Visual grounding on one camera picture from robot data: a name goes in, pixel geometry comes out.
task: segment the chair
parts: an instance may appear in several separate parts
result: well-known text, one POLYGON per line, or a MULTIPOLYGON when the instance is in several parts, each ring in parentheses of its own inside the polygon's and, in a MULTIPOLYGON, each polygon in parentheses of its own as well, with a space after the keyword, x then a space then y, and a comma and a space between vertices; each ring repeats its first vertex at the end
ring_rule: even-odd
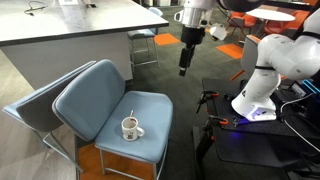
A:
POLYGON ((259 37, 268 34, 282 34, 292 38, 309 15, 309 11, 296 10, 291 15, 295 17, 295 20, 289 22, 267 21, 264 32, 259 37))
MULTIPOLYGON (((158 8, 155 8, 155 7, 150 7, 149 11, 160 16, 160 17, 163 15, 162 11, 158 8)), ((158 31, 159 31, 158 28, 152 28, 152 29, 141 29, 141 30, 129 31, 127 33, 128 38, 131 41, 130 55, 131 55, 131 65, 132 65, 133 72, 134 72, 135 66, 145 65, 145 64, 149 64, 149 63, 158 63, 158 67, 160 67, 159 61, 158 61, 159 60, 158 59, 158 52, 157 52, 156 44, 154 41, 154 37, 158 34, 158 31), (154 52, 156 55, 156 59, 154 59, 154 60, 150 60, 150 49, 149 49, 149 44, 148 44, 149 38, 152 39, 154 52), (146 44, 147 44, 147 49, 135 50, 134 40, 137 40, 137 39, 145 39, 146 44), (144 51, 148 51, 149 61, 145 61, 142 63, 136 63, 135 62, 135 53, 144 52, 144 51)))
POLYGON ((134 179, 136 176, 105 167, 104 151, 153 164, 158 179, 165 159, 173 105, 159 93, 129 91, 110 60, 101 60, 76 79, 57 97, 53 111, 80 138, 95 140, 100 150, 102 173, 112 171, 134 179), (122 138, 121 122, 134 110, 145 135, 128 142, 122 138), (157 175, 156 163, 162 158, 157 175))
POLYGON ((303 0, 304 3, 308 3, 310 6, 315 6, 318 0, 303 0))
POLYGON ((245 43, 243 46, 242 57, 241 57, 241 69, 235 75, 233 75, 229 80, 234 80, 239 77, 241 74, 246 72, 249 76, 252 75, 254 68, 258 59, 258 44, 260 39, 253 36, 247 35, 245 43))
POLYGON ((244 14, 241 12, 232 11, 228 20, 229 25, 227 26, 226 29, 228 29, 229 27, 234 27, 231 33, 232 35, 236 30, 236 28, 240 28, 241 32, 239 34, 238 41, 237 41, 237 45, 238 45, 242 37, 243 30, 249 29, 249 34, 251 34, 251 28, 256 24, 256 21, 257 21, 256 17, 250 16, 248 14, 244 14))
POLYGON ((72 72, 65 74, 54 82, 37 89, 31 94, 3 108, 3 112, 29 127, 44 144, 70 160, 80 172, 83 172, 81 167, 70 157, 53 135, 53 131, 59 128, 63 123, 55 116, 51 106, 55 98, 69 82, 94 63, 95 61, 90 61, 72 72))

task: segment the cup handle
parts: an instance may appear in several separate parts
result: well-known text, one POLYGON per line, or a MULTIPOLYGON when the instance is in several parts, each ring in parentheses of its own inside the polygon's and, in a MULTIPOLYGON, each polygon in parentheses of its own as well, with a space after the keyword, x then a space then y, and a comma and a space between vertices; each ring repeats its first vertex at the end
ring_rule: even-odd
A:
POLYGON ((182 17, 181 17, 182 14, 183 14, 183 10, 175 13, 173 19, 174 19, 175 21, 181 22, 181 21, 182 21, 182 17))
POLYGON ((140 127, 137 127, 138 130, 138 136, 143 136, 144 135, 144 130, 140 127))

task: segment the chair backrest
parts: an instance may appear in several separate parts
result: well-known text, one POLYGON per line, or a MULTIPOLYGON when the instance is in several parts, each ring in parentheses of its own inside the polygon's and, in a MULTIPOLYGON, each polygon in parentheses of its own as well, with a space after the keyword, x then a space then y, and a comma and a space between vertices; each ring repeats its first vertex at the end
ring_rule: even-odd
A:
MULTIPOLYGON (((150 12, 152 12, 152 13, 160 16, 160 17, 163 15, 163 12, 162 12, 160 9, 158 9, 158 8, 150 7, 148 10, 149 10, 150 12)), ((159 28, 151 28, 150 31, 152 31, 153 34, 157 35, 158 32, 159 32, 159 28)))
POLYGON ((125 92, 125 81, 110 60, 101 60, 75 78, 52 104, 75 134, 93 140, 125 92))
POLYGON ((3 111, 33 130, 51 132, 57 129, 62 122, 52 111, 53 101, 75 77, 94 63, 95 61, 90 61, 82 65, 54 82, 5 106, 3 111))
POLYGON ((258 59, 258 44, 260 39, 247 35, 242 51, 241 66, 244 71, 251 76, 258 59))
POLYGON ((256 23, 257 18, 246 14, 243 16, 245 23, 256 23))
POLYGON ((303 0, 304 3, 309 3, 310 6, 315 6, 318 0, 303 0))
POLYGON ((309 11, 296 10, 291 15, 294 16, 295 19, 293 21, 287 22, 284 25, 283 30, 287 28, 298 29, 309 15, 309 11))
POLYGON ((233 17, 243 17, 243 16, 244 16, 244 13, 243 13, 243 12, 231 11, 231 13, 230 13, 230 18, 233 18, 233 17))

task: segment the light blue chair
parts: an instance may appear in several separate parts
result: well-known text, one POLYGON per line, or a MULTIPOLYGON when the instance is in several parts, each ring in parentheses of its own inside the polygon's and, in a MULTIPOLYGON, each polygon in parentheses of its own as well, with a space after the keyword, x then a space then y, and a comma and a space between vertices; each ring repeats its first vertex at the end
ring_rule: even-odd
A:
POLYGON ((52 131, 59 128, 63 123, 53 113, 51 106, 63 89, 75 77, 94 63, 95 61, 90 61, 65 74, 54 82, 37 89, 31 94, 3 108, 3 112, 29 127, 37 137, 40 138, 41 142, 70 160, 80 172, 83 172, 81 167, 72 159, 52 133, 52 131))
POLYGON ((109 60, 101 60, 76 79, 52 105, 56 115, 80 138, 95 140, 100 149, 102 171, 116 172, 134 179, 136 176, 106 168, 104 151, 153 164, 158 179, 165 159, 173 105, 160 93, 129 91, 125 81, 109 60), (121 122, 134 110, 134 117, 145 135, 135 141, 122 138, 121 122), (163 156, 159 172, 156 164, 163 156))

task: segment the gray chair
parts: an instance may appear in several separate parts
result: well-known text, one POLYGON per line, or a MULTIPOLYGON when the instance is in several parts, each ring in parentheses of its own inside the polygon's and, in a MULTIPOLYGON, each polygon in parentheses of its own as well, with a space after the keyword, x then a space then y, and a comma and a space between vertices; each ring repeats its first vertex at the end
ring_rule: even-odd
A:
POLYGON ((74 79, 52 104, 53 111, 80 138, 95 140, 102 172, 106 170, 134 179, 136 176, 105 167, 104 151, 153 164, 158 179, 166 154, 173 105, 160 93, 129 91, 115 65, 101 60, 74 79), (135 141, 122 137, 121 122, 134 110, 145 135, 135 141), (162 158, 160 170, 156 164, 162 158))
POLYGON ((246 72, 249 76, 253 74, 255 69, 257 59, 258 59, 258 44, 260 39, 253 36, 247 35, 245 43, 243 46, 242 57, 241 57, 241 67, 236 74, 234 74, 229 80, 234 80, 242 73, 246 72))
MULTIPOLYGON (((162 16, 163 13, 160 9, 155 8, 155 7, 150 7, 149 11, 158 15, 158 16, 162 16)), ((134 72, 134 68, 135 66, 140 66, 140 65, 145 65, 145 64, 149 64, 149 63, 158 63, 158 67, 160 67, 159 65, 159 61, 158 61, 158 52, 157 52, 157 48, 156 48, 156 44, 154 42, 154 37, 158 34, 158 28, 152 28, 152 29, 141 29, 141 30, 135 30, 135 31, 128 31, 128 38, 131 41, 131 49, 130 49, 130 56, 131 56, 131 65, 132 65, 132 71, 134 72), (149 44, 148 44, 148 39, 151 38, 152 42, 153 42, 153 48, 154 48, 154 52, 156 55, 156 59, 154 60, 150 60, 150 49, 149 49, 149 44), (147 49, 140 49, 140 50, 136 50, 135 46, 134 46, 134 40, 137 39, 145 39, 146 40, 146 45, 147 45, 147 49), (135 53, 139 53, 139 52, 144 52, 144 51, 148 51, 148 61, 144 61, 141 63, 136 63, 135 62, 135 53)))
POLYGON ((94 63, 95 61, 88 62, 54 82, 37 89, 31 94, 3 108, 3 112, 29 127, 44 144, 70 160, 80 172, 83 172, 81 167, 67 153, 52 133, 52 131, 59 128, 63 123, 53 113, 51 106, 62 90, 75 77, 94 63))

